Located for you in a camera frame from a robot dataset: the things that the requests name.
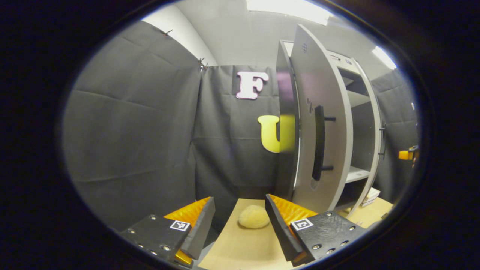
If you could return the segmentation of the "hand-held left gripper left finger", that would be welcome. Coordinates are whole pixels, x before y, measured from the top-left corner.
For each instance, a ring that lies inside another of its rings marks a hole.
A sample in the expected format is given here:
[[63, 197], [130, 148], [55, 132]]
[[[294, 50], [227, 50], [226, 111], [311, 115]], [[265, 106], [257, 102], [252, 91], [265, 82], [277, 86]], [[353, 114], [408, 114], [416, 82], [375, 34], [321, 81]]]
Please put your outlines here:
[[120, 232], [146, 253], [191, 268], [198, 260], [216, 212], [212, 196], [161, 216], [150, 214]]

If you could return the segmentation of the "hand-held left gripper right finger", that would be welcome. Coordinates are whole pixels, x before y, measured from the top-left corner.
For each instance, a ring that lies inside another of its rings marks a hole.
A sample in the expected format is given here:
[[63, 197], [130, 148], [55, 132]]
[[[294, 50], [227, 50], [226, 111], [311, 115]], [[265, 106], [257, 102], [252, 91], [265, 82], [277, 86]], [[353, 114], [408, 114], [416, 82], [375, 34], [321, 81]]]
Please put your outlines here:
[[271, 194], [265, 196], [265, 209], [293, 267], [326, 260], [367, 233], [333, 211], [317, 213]]

